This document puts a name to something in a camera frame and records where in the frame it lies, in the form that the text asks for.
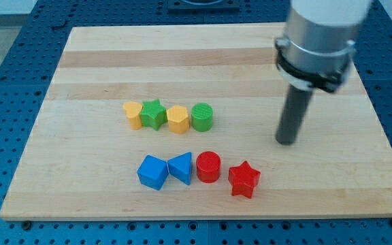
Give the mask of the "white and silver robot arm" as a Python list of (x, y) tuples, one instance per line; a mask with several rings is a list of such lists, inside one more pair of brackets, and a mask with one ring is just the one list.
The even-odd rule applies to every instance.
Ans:
[(275, 39), (281, 76), (299, 91), (336, 92), (348, 79), (371, 0), (292, 0)]

